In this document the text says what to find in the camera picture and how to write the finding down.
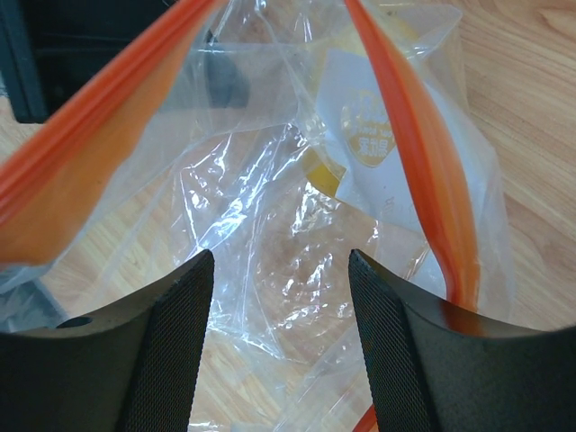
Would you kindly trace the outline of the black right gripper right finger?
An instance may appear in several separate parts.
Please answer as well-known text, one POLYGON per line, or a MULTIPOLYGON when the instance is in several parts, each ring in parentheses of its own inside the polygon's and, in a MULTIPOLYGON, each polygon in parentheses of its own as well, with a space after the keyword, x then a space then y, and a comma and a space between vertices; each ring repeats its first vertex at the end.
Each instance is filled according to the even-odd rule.
POLYGON ((348 277, 373 400, 361 430, 574 430, 574 328, 470 312, 360 250, 348 277))

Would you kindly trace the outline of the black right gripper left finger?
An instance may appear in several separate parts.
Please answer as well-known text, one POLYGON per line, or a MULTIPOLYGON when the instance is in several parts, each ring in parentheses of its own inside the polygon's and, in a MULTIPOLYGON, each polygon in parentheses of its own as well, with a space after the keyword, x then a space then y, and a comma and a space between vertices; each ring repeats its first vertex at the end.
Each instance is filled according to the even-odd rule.
POLYGON ((4 333, 2 430, 187 430, 213 284, 206 250, 55 328, 4 333))

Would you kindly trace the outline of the clear zip top bag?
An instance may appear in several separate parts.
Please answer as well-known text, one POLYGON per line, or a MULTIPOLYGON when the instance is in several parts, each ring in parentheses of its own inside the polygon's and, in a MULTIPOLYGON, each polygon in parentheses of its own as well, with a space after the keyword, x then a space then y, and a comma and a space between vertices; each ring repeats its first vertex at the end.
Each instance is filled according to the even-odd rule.
POLYGON ((438 297, 446 284, 368 58, 330 49, 327 101, 311 92, 309 46, 348 24, 340 1, 222 7, 75 240, 48 265, 2 273, 2 331, 55 327, 208 249, 214 288, 189 429, 351 430, 371 397, 350 251, 438 297), (346 168, 335 198, 302 163, 325 130, 346 168))

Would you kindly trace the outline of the yellow fake lemon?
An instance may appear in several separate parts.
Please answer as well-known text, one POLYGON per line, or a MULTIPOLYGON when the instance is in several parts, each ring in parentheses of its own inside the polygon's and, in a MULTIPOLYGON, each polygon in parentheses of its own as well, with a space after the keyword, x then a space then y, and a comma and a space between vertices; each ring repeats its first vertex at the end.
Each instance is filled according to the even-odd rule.
MULTIPOLYGON (((418 37, 416 32, 394 13, 385 15, 383 24, 390 37, 399 40, 404 45, 415 41, 418 37)), ((309 50, 314 50, 313 57, 318 61, 318 65, 313 68, 311 73, 310 91, 321 102, 327 101, 326 96, 320 96, 319 88, 321 76, 328 67, 329 50, 342 51, 361 58, 366 57, 364 46, 352 24, 343 27, 339 34, 313 42, 309 46, 309 50)), ((329 130, 325 130, 324 136, 319 138, 318 142, 311 146, 311 150, 306 152, 302 163, 308 170, 307 178, 311 184, 323 194, 335 198, 341 179, 347 169, 337 162, 335 157, 328 154, 331 140, 329 130)))

